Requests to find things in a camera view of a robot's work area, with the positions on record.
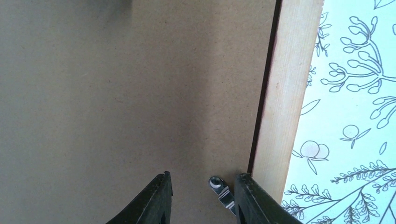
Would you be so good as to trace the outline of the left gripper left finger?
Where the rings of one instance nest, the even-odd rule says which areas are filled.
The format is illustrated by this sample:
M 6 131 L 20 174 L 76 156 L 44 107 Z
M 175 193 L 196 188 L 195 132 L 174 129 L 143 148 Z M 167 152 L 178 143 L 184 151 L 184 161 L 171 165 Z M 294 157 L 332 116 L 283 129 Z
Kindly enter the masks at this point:
M 170 172 L 165 171 L 107 224 L 169 224 L 172 196 Z

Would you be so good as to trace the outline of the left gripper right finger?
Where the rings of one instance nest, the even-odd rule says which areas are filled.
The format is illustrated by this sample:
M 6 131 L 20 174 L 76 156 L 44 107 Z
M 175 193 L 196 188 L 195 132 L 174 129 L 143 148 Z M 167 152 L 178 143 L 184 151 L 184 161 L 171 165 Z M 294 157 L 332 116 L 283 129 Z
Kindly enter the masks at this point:
M 239 224 L 301 224 L 248 173 L 236 176 L 234 198 Z

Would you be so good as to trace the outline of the brown cardboard backing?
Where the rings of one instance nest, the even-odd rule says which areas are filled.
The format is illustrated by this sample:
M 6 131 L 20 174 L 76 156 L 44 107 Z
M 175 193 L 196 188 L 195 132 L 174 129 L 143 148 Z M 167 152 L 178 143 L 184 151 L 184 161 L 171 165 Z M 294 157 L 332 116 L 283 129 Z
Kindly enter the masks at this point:
M 3 0 L 0 221 L 104 224 L 159 173 L 173 224 L 234 224 L 273 0 Z

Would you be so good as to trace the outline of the pink photo frame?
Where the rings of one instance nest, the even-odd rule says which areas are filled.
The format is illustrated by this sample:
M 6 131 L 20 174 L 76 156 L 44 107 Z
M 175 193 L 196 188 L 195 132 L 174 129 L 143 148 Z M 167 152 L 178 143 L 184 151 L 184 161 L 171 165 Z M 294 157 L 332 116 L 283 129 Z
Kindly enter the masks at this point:
M 278 0 L 247 171 L 280 202 L 303 106 L 322 0 Z

